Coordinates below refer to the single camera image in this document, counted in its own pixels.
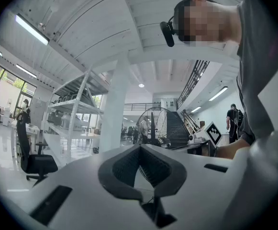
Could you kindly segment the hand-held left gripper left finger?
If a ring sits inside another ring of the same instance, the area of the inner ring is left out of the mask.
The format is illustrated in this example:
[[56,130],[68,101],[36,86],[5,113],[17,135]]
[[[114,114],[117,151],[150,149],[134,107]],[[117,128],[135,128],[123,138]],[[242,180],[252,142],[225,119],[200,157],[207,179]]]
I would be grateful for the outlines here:
[[137,170],[140,166],[140,145],[106,160],[98,170],[103,188],[118,199],[142,200],[140,191],[134,188]]

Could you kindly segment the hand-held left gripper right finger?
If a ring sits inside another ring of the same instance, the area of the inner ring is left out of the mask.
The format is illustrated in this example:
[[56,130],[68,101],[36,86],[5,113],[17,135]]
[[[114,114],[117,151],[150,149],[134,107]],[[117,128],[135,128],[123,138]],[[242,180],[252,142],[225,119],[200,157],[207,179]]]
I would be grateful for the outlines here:
[[154,188],[155,197],[175,195],[187,178],[184,165],[144,144],[140,146],[139,168]]

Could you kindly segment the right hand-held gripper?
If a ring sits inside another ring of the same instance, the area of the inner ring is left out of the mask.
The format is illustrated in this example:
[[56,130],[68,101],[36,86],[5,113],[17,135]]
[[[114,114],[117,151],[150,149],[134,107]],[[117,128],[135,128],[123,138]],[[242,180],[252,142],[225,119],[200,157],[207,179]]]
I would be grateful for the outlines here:
[[215,157],[221,138],[222,135],[217,126],[211,122],[190,135],[187,152],[193,155]]

